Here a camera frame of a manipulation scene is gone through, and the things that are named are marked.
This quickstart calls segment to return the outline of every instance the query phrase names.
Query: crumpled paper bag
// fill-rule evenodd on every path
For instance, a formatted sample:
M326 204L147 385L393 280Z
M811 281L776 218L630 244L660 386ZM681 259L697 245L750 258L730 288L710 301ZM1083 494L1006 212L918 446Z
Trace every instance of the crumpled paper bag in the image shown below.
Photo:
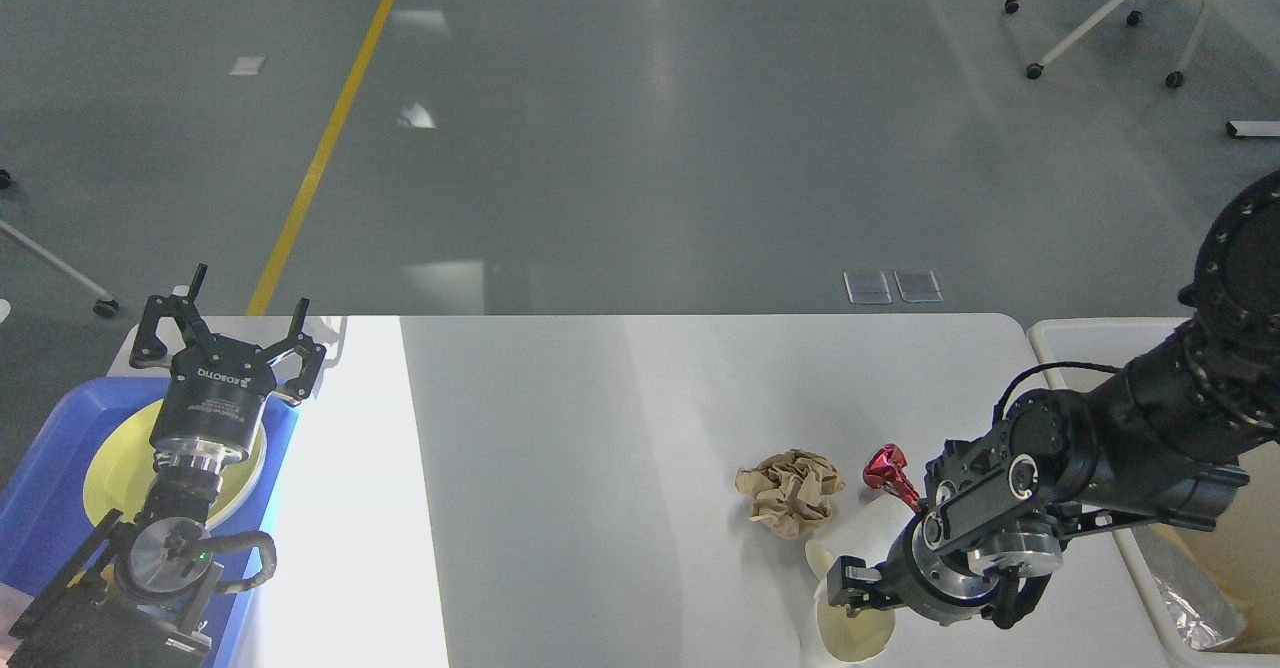
M751 497L748 517L782 539L805 539L828 518L828 495L844 490L845 480L831 459L791 449L764 458L755 468L741 468L737 491Z

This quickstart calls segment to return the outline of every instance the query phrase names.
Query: blue tray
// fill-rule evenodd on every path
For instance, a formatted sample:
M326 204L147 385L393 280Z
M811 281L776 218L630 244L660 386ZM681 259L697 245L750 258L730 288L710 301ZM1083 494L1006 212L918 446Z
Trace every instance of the blue tray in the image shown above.
M0 584L27 595L46 582L93 530L84 516L84 473L106 436L133 413L164 398L169 378L96 378L72 389L55 404L13 480L0 491ZM271 494L293 436L297 410L276 398L266 403L266 458L257 485L212 535L269 531L275 523ZM221 555L224 578L247 577L261 567L257 552ZM212 649L205 665L224 668L236 654L253 591L215 595L205 635Z

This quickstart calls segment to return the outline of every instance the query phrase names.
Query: chair wheel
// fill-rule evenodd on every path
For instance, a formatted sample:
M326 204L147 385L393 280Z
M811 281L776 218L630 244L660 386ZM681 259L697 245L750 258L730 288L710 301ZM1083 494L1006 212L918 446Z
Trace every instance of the chair wheel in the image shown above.
M93 305L93 314L100 317L111 317L116 312L116 308L120 308L120 305L115 299L99 299Z

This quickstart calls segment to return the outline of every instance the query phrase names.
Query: white table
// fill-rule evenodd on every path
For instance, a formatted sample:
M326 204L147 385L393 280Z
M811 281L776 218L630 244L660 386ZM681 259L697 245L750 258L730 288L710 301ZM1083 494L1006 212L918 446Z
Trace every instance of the white table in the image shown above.
M209 322L265 343L287 317ZM285 459L239 663L804 665L814 580L746 521L736 468L818 450L850 516L878 445L919 481L1034 362L992 314L352 317ZM1074 541L1012 631L902 610L870 664L1012 662L1167 664L1112 541Z

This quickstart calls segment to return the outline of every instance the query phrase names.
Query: white paper cup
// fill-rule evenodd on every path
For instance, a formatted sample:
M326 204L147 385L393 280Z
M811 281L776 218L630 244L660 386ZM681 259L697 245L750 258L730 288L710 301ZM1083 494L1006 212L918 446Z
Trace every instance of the white paper cup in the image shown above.
M827 668L861 663L879 655L888 645L896 612L863 610L856 618L849 618L844 608L827 605L827 571L837 555L856 555L868 566L879 563L911 516L911 509L900 499L882 495L805 543L805 559L818 577L812 621L805 623L800 639L806 665Z

